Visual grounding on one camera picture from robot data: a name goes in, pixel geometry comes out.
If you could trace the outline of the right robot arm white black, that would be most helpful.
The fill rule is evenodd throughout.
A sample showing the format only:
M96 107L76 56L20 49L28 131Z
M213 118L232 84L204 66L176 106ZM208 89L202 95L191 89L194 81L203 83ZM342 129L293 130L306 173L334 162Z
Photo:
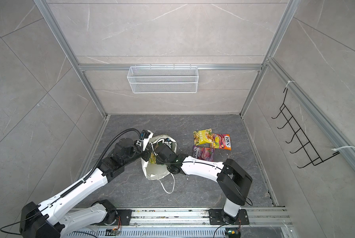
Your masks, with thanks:
M245 204L252 205L248 198L252 177L233 159L224 162L209 162L186 154L177 155L170 147L159 144L155 151L157 164L166 165L170 173L199 176L216 182L226 196L220 223L233 224Z

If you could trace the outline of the floral paper gift bag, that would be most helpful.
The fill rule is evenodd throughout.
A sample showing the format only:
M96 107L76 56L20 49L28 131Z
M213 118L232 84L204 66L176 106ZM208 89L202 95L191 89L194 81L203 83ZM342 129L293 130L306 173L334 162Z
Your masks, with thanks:
M174 153L177 152L177 142L168 135L163 134L163 135L159 135L159 136L151 138L148 145L150 145L152 147L152 152L154 154L155 154L154 150L156 149L156 147L159 144L165 144L165 145L169 146ZM159 181L163 190L167 194L171 194L174 192L175 178L174 178L173 174L168 171L168 168L166 165L164 165L164 164L150 164L149 162L145 162L143 160L141 160L141 164L142 164L143 173L148 180ZM163 183L161 182L161 179L163 179L167 175L171 175L173 178L173 188L172 188L171 192L168 192L165 189Z

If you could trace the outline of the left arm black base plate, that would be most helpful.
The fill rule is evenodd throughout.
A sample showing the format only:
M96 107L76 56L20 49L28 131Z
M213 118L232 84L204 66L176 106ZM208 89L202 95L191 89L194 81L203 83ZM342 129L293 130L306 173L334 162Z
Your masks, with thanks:
M97 226L128 226L132 217L131 209L119 209L115 212L109 212L104 220L99 223L95 223Z

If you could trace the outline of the purple snack packet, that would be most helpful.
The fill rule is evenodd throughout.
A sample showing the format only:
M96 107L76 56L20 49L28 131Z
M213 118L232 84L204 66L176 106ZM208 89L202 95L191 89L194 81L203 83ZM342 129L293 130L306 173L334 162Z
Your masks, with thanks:
M214 152L215 152L214 148L193 146L192 156L195 159L213 162L214 161Z

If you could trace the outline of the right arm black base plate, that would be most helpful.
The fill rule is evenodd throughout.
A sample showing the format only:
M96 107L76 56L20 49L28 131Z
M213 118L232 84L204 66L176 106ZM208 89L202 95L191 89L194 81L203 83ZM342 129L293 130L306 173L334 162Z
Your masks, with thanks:
M209 221L211 225L249 225L247 211L240 209L235 217L225 213L223 209L209 209Z

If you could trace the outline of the yellow green snack packet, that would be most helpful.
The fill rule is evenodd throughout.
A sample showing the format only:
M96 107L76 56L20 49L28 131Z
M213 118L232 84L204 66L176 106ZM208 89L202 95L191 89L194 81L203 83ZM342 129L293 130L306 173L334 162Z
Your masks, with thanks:
M213 143L212 129L194 131L193 138L195 146Z

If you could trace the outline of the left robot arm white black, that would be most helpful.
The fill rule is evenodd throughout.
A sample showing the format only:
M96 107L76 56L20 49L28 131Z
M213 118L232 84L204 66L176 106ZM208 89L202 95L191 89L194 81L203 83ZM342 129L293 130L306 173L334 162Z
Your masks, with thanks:
M97 167L85 177L39 204L30 202L24 206L20 235L24 238L61 238L91 224L113 224L117 209L108 200L98 201L77 212L70 210L123 173L125 166L145 157L149 141L148 138L137 141L121 139L115 144L110 156L99 161Z

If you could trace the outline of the orange pink Fox's candy packet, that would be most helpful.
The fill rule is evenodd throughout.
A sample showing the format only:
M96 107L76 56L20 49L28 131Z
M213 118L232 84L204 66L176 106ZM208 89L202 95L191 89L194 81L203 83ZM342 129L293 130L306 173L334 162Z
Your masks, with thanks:
M211 148L231 150L231 138L229 134L213 134Z

